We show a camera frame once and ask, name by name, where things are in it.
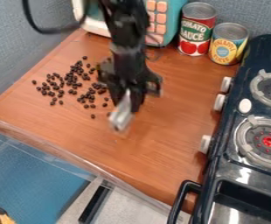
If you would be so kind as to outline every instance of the tomato sauce can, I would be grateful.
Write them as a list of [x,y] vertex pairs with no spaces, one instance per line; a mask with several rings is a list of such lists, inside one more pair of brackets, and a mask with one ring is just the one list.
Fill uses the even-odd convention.
[[241,24],[223,23],[213,29],[209,57],[220,65],[234,65],[241,61],[247,45],[248,30]]
[[199,56],[208,53],[217,11],[208,3],[188,3],[182,9],[178,50]]

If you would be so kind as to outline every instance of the stove knob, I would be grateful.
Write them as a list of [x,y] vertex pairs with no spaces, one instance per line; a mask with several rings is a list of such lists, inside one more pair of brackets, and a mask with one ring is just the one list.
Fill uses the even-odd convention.
[[199,151],[204,154],[207,154],[211,140],[212,140],[211,136],[203,135]]
[[231,86],[231,77],[224,77],[222,84],[220,85],[220,92],[228,93],[230,86]]
[[224,103],[225,103],[226,96],[224,94],[218,94],[217,98],[215,99],[213,109],[215,111],[222,111]]
[[249,99],[245,98],[242,99],[239,105],[239,110],[242,114],[246,114],[248,112],[250,112],[250,110],[252,109],[252,103]]

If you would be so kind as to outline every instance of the red burner center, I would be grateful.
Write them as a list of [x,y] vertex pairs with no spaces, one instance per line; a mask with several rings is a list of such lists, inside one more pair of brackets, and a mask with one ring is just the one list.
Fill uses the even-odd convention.
[[265,136],[265,137],[263,137],[262,142],[266,146],[271,147],[271,136]]

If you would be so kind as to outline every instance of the wooden table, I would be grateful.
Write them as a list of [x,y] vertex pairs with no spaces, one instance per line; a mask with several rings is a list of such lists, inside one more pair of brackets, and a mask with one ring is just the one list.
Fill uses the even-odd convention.
[[[92,65],[103,60],[110,55],[108,44],[108,38],[82,30],[73,33],[0,96],[0,132],[107,175],[100,167],[172,204],[183,180],[202,180],[200,139],[211,135],[218,123],[212,105],[222,78],[233,76],[237,66],[220,66],[207,56],[189,57],[167,46],[157,62],[148,62],[163,76],[163,96],[148,97],[129,129],[118,134],[109,128],[106,113],[112,107],[101,106],[103,97],[98,97],[97,109],[84,109],[77,96],[69,94],[63,106],[50,106],[51,97],[31,84],[42,83],[53,72],[64,75],[83,55]],[[83,81],[78,92],[86,92],[90,83]]]

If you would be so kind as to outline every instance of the black stove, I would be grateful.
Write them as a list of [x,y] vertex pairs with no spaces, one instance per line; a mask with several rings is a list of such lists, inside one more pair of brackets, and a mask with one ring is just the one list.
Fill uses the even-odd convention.
[[250,41],[221,90],[214,107],[222,112],[219,127],[201,144],[204,183],[183,182],[168,223],[176,223],[184,197],[194,192],[192,224],[271,224],[271,35]]

